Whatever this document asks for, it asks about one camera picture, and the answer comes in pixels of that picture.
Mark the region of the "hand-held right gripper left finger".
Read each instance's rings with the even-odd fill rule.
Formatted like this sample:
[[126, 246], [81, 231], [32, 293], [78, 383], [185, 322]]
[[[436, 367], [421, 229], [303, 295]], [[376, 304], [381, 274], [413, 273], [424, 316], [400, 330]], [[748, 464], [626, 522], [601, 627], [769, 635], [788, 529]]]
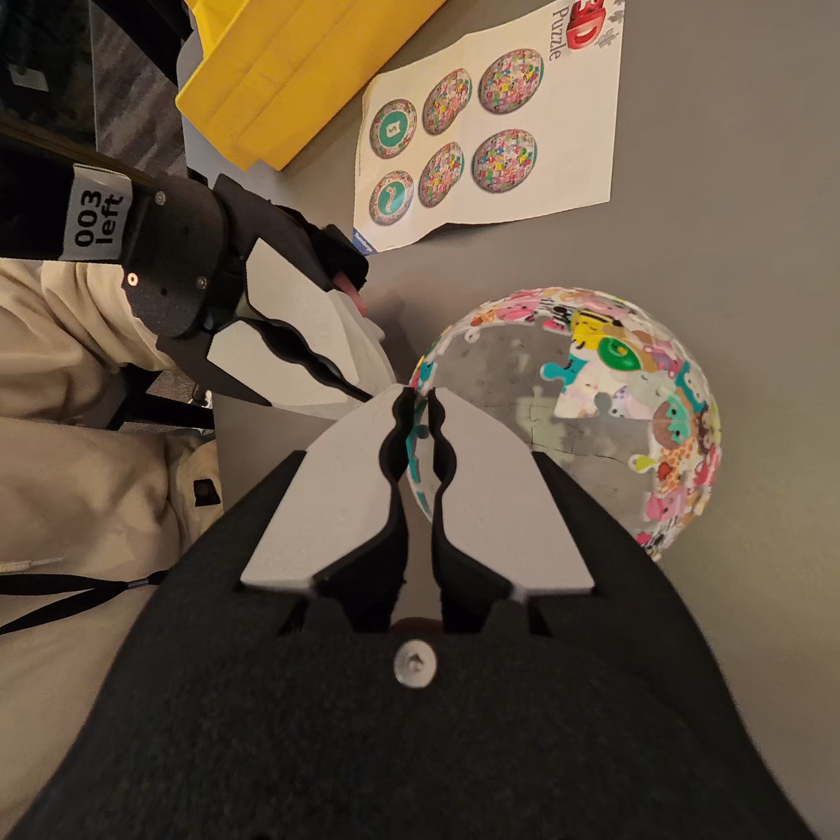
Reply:
[[352, 628], [385, 633], [404, 584], [415, 391], [391, 385], [289, 456], [291, 478], [240, 575], [265, 592], [333, 599]]

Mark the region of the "person's left forearm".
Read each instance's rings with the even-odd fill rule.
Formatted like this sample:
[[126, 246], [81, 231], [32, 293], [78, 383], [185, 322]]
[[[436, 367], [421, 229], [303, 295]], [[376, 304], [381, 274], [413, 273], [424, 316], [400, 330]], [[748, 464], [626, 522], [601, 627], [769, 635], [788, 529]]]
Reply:
[[1, 260], [1, 416], [62, 423], [132, 364], [175, 369], [132, 315], [120, 266]]

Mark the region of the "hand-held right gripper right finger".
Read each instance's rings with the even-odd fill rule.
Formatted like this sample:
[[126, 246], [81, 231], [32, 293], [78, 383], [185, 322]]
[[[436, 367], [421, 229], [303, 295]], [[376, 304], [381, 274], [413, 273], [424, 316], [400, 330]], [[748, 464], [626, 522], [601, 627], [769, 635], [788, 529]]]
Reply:
[[479, 632], [498, 603], [591, 595], [595, 582], [529, 447], [446, 388], [427, 400], [439, 480], [432, 563], [444, 629]]

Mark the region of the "colourful puzzle ball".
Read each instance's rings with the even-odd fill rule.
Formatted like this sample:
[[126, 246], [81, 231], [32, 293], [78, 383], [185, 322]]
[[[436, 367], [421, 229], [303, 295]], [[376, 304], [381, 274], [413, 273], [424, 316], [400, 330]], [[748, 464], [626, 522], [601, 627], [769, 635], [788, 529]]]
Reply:
[[418, 361], [407, 480], [432, 518], [427, 395], [444, 387], [561, 466], [655, 562], [705, 510], [721, 420], [686, 346], [602, 291], [546, 287], [482, 303]]

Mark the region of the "yellow plastic bin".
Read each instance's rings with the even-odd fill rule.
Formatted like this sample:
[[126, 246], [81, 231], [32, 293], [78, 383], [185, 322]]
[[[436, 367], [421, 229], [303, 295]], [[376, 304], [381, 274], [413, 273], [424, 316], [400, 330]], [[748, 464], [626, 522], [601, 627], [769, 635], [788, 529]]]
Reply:
[[175, 100], [246, 171], [283, 169], [442, 1], [187, 1], [203, 58]]

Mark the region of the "printed puzzle instruction leaflet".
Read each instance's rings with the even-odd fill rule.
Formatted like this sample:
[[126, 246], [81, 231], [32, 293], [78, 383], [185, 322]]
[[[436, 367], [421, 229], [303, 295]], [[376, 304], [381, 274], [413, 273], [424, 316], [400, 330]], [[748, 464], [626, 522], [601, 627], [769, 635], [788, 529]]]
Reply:
[[353, 236], [371, 256], [447, 224], [611, 197], [625, 3], [552, 2], [364, 92]]

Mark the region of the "person's left hand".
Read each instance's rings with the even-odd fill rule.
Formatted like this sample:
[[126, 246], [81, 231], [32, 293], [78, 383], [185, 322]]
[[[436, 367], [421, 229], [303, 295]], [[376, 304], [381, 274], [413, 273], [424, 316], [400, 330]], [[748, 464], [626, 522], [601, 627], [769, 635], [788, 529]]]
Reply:
[[337, 272], [332, 278], [332, 284], [338, 289], [342, 294], [344, 294], [348, 299], [350, 299], [353, 305], [357, 308], [360, 315], [363, 318], [368, 316], [369, 310], [361, 298], [359, 291], [354, 286], [353, 282], [347, 275], [339, 271]]

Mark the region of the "person's cream sweatshirt torso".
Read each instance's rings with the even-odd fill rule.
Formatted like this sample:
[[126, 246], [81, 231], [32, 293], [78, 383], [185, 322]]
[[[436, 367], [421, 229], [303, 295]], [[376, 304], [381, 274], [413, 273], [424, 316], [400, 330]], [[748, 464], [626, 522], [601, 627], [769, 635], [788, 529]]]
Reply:
[[[221, 515], [217, 447], [197, 433], [123, 434], [2, 419], [2, 574], [133, 581], [169, 569]], [[151, 596], [2, 636], [1, 831], [60, 766]]]

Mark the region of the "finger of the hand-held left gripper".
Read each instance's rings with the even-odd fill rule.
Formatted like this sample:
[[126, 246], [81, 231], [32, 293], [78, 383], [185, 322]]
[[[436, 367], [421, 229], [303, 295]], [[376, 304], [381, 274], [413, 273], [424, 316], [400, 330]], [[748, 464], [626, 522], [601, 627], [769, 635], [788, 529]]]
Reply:
[[267, 242], [245, 262], [243, 319], [294, 329], [312, 354], [373, 396], [396, 383], [382, 349], [384, 333], [338, 289], [321, 289]]
[[287, 412], [341, 419], [371, 400], [309, 351], [288, 327], [241, 318], [217, 332], [207, 362], [270, 406]]

